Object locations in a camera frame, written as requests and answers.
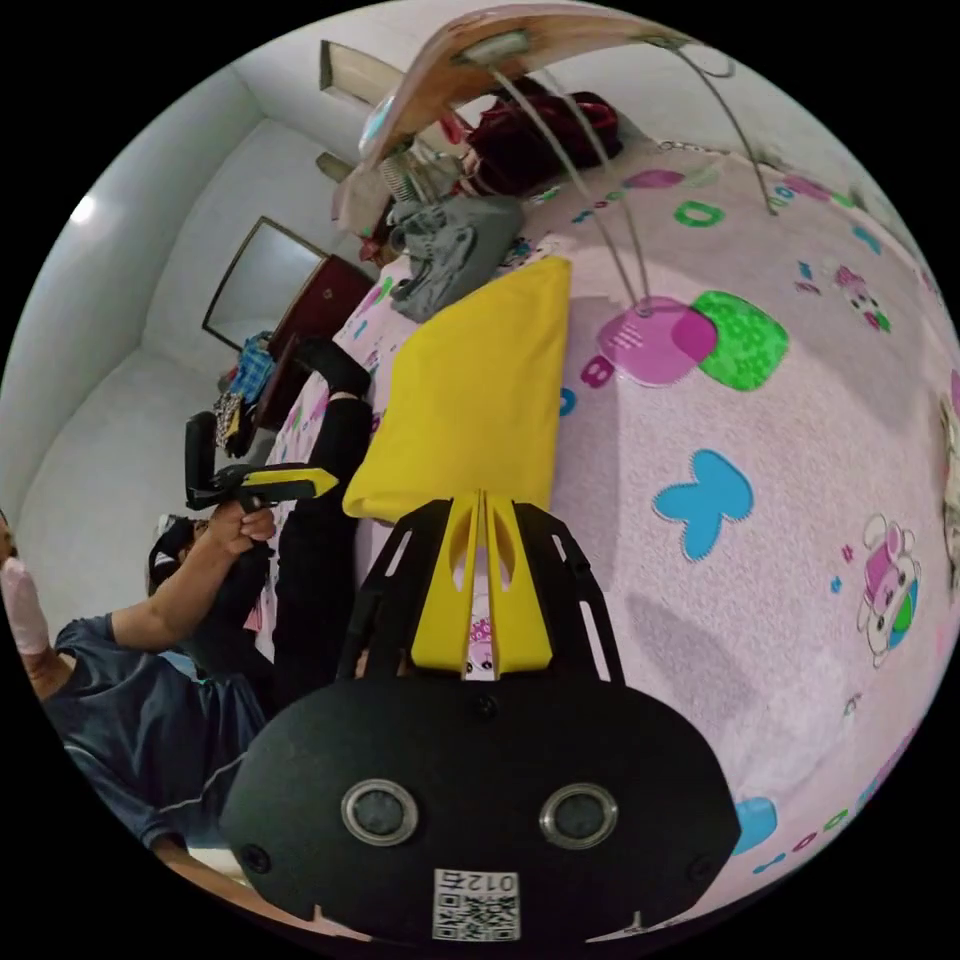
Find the white wall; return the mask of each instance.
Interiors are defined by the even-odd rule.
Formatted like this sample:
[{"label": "white wall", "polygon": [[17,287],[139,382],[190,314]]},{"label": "white wall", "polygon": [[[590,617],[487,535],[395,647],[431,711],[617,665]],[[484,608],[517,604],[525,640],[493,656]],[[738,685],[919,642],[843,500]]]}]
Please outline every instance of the white wall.
[{"label": "white wall", "polygon": [[[343,159],[356,161],[365,113],[319,89],[320,41],[346,44],[406,70],[444,23],[493,5],[490,0],[394,0],[362,7],[280,37],[242,57],[235,67],[267,116],[327,143]],[[714,51],[694,51],[692,59],[718,73],[726,63]],[[571,91],[592,90],[606,97],[651,137],[743,152],[710,91],[686,64],[666,51],[649,46],[603,50],[558,63],[551,72]],[[858,187],[870,214],[905,245],[915,246],[873,178],[796,101],[739,64],[734,77],[715,82],[752,146],[835,190]]]},{"label": "white wall", "polygon": [[[235,352],[201,324],[230,262],[262,216],[360,266],[360,242],[338,231],[330,219],[336,184],[316,165],[326,149],[265,120],[227,158],[176,239],[150,305],[145,346],[211,383],[233,365]],[[363,269],[376,277],[375,268]]]},{"label": "white wall", "polygon": [[157,519],[186,512],[184,426],[216,393],[215,383],[136,350],[60,431],[16,531],[53,633],[143,599]]},{"label": "white wall", "polygon": [[140,343],[147,307],[184,217],[262,118],[231,69],[173,104],[90,190],[27,300],[0,388],[0,503],[16,525],[47,449],[84,398]]}]

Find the hand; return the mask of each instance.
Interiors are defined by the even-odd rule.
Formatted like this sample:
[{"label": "hand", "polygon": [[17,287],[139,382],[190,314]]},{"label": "hand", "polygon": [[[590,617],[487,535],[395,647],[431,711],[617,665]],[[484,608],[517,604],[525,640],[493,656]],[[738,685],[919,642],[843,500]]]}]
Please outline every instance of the hand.
[{"label": "hand", "polygon": [[269,540],[275,530],[273,511],[269,508],[245,513],[239,503],[233,502],[217,507],[204,535],[227,553],[239,556],[246,553],[254,541]]}]

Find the black shoe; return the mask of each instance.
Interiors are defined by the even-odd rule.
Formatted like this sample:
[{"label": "black shoe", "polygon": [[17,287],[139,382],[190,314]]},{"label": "black shoe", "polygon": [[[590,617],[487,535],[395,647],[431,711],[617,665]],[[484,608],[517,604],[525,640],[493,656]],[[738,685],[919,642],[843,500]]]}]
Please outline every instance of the black shoe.
[{"label": "black shoe", "polygon": [[331,394],[349,393],[362,399],[370,389],[370,374],[332,340],[308,337],[297,348],[297,359],[327,381]]}]

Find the plaid cloth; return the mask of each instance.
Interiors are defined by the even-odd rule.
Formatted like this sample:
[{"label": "plaid cloth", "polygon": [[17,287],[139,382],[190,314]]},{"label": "plaid cloth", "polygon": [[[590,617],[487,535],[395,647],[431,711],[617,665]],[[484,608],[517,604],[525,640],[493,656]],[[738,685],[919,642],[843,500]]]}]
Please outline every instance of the plaid cloth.
[{"label": "plaid cloth", "polygon": [[261,341],[269,337],[267,331],[247,340],[240,351],[237,373],[229,387],[230,393],[243,397],[251,406],[257,402],[277,365],[273,357],[260,346]]}]

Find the yellow pillow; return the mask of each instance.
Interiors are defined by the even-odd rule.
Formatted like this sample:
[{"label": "yellow pillow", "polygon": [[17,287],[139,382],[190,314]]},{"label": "yellow pillow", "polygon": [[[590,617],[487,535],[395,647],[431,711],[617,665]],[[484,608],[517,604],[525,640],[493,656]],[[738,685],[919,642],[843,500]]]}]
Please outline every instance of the yellow pillow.
[{"label": "yellow pillow", "polygon": [[549,509],[570,273],[569,261],[547,257],[491,281],[410,337],[345,513],[396,523],[431,500],[475,490]]}]

